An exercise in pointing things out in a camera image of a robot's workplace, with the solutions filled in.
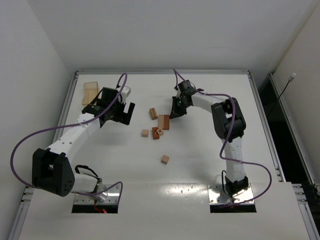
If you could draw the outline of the letter Q wood cube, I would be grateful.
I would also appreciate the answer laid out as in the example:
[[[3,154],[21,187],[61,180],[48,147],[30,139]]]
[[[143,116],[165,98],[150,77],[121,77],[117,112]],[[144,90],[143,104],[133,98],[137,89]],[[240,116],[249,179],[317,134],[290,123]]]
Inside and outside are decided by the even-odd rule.
[[[148,129],[143,129],[141,132],[141,136],[144,138],[147,138],[149,136],[149,130]]]

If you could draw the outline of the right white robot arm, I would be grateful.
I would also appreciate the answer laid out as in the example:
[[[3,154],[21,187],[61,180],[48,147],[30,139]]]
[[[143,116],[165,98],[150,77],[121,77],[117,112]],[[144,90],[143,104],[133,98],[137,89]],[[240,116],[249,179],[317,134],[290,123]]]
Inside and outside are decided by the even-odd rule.
[[[222,141],[221,156],[226,160],[226,170],[222,189],[226,195],[233,197],[249,187],[249,180],[244,170],[242,155],[242,137],[246,121],[235,98],[223,99],[202,93],[194,88],[189,80],[182,81],[174,87],[176,96],[172,97],[170,119],[187,114],[187,108],[198,107],[212,115],[216,135]]]

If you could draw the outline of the reddish long wood block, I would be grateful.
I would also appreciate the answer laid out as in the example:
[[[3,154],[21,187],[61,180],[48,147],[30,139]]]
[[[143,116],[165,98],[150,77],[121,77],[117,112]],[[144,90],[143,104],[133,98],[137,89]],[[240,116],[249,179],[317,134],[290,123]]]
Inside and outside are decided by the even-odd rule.
[[[170,129],[170,116],[165,114],[163,118],[164,118],[163,130],[169,130]]]

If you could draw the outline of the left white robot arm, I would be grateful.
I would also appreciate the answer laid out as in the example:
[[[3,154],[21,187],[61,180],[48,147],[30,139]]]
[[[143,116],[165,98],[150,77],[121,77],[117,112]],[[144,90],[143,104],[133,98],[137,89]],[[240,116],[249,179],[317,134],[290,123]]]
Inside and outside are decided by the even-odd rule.
[[[71,163],[86,141],[107,121],[129,125],[134,103],[125,106],[131,88],[104,87],[82,110],[76,123],[46,149],[37,149],[32,156],[32,184],[35,188],[65,197],[69,193],[94,196],[101,179],[95,174],[80,173]]]

